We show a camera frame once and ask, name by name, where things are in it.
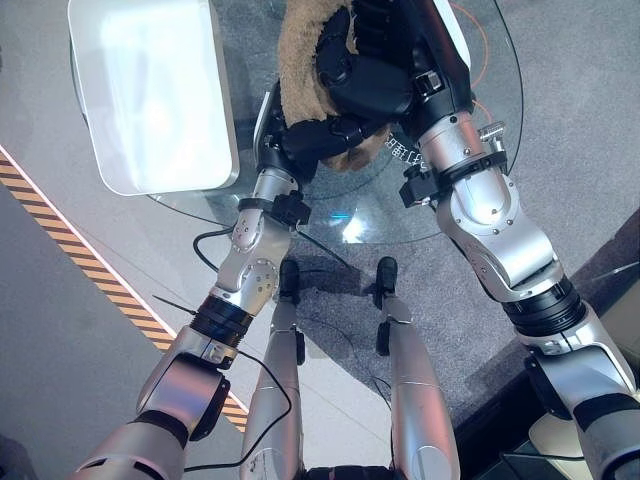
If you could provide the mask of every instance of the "yellow and black hazard stripe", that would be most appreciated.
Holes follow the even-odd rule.
[[[7,187],[34,220],[145,337],[159,350],[164,352],[169,349],[176,333],[93,249],[2,147],[0,183]],[[238,430],[245,431],[248,409],[231,392],[225,400],[222,413]]]

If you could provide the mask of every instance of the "glass table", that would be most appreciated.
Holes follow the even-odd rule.
[[[231,225],[238,201],[252,192],[256,179],[253,128],[264,94],[277,79],[277,43],[286,2],[215,0],[213,5],[224,43],[240,176],[229,188],[152,198],[186,215]],[[522,84],[511,39],[492,0],[459,0],[451,6],[471,54],[476,127],[497,120],[505,122],[510,170],[520,141],[523,113]],[[377,158],[357,172],[337,173],[320,164],[314,181],[303,191],[312,214],[309,225],[302,230],[326,244],[395,244],[437,234],[432,210],[405,209],[398,194],[404,170],[415,163],[427,165],[396,128]]]

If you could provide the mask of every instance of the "gray floor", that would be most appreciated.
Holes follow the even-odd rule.
[[[160,353],[2,185],[0,218],[0,467],[62,479],[135,416]],[[188,464],[235,461],[241,441],[222,418]]]

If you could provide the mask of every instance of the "orange wire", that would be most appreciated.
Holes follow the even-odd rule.
[[[493,123],[493,117],[491,116],[491,112],[489,111],[489,109],[487,107],[485,107],[484,105],[482,105],[479,101],[477,100],[473,100],[473,104],[478,107],[480,110],[482,110],[484,112],[484,114],[487,117],[487,121],[489,123]]]
[[[478,83],[480,83],[480,80],[482,80],[482,78],[484,77],[484,74],[487,71],[487,66],[489,65],[489,39],[487,38],[487,33],[484,31],[484,28],[482,28],[482,25],[480,25],[480,22],[478,22],[476,17],[471,15],[467,10],[462,8],[457,3],[455,3],[455,2],[449,2],[449,3],[451,4],[451,6],[453,8],[455,8],[456,10],[461,11],[464,15],[466,15],[467,18],[469,18],[469,20],[471,20],[473,22],[473,24],[476,27],[478,27],[478,30],[480,30],[480,35],[482,36],[482,44],[483,44],[483,47],[484,47],[484,55],[483,55],[483,59],[482,59],[482,70],[480,70],[480,74],[478,75],[478,78],[476,78],[471,83],[471,88],[475,88],[476,85],[478,85]]]

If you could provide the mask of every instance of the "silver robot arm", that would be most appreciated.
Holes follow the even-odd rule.
[[[279,108],[277,88],[275,93],[267,111]],[[298,179],[310,181],[315,166],[308,162],[312,171],[302,171],[281,154],[269,130],[281,130],[283,119],[272,113],[260,124],[258,179],[240,202],[216,284],[146,381],[137,418],[109,435],[73,480],[180,479],[187,441],[213,430],[230,386],[221,371],[231,366],[251,321],[277,290],[292,231],[310,213]]]
[[[412,100],[389,111],[401,112],[397,120],[433,166],[408,169],[401,197],[406,207],[437,201],[441,230],[530,351],[529,364],[539,372],[534,385],[553,397],[543,403],[575,420],[594,478],[623,478],[640,465],[633,372],[565,276],[547,236],[524,213],[515,183],[501,168],[503,126],[474,127],[469,61],[445,3],[361,0],[354,7],[360,53],[406,72],[395,86],[410,85]],[[357,67],[353,62],[351,70]],[[357,90],[348,90],[343,77],[320,76],[338,105],[345,92]]]
[[[552,387],[558,409],[575,420],[594,478],[636,478],[640,404],[633,372],[522,210],[514,182],[494,165],[500,134],[494,129],[482,142],[469,113],[456,112],[420,137],[436,175],[454,179],[438,201],[438,224],[513,322],[531,353],[528,366],[538,372],[532,375],[538,392]]]

